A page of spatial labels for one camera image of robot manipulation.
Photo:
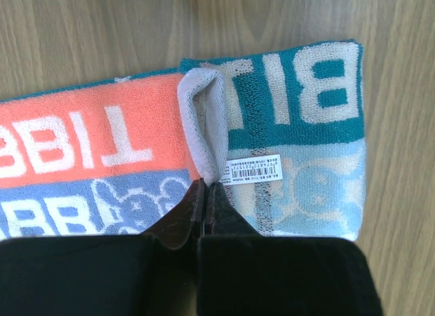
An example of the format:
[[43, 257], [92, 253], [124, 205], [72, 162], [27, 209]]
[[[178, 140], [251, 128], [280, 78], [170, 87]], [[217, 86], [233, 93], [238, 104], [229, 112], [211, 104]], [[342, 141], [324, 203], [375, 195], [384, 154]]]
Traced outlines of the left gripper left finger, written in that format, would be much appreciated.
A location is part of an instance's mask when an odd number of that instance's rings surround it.
[[154, 279], [192, 270], [206, 186], [141, 234], [51, 236], [1, 243], [2, 315], [144, 315]]

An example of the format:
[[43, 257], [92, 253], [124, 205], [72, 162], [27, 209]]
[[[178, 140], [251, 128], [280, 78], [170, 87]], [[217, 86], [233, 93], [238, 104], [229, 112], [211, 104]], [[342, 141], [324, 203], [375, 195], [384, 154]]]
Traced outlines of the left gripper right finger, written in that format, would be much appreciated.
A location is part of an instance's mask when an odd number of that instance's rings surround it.
[[352, 241], [261, 236], [209, 188], [198, 242], [200, 315], [382, 315], [368, 263]]

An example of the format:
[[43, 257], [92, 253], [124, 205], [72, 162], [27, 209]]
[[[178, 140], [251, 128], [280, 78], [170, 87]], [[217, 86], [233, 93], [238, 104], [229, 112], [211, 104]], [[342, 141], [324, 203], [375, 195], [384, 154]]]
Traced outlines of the rabbit print towel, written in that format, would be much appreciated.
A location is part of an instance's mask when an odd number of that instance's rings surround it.
[[1, 103], [1, 238], [136, 234], [220, 181], [263, 235], [358, 237], [363, 48], [326, 41]]

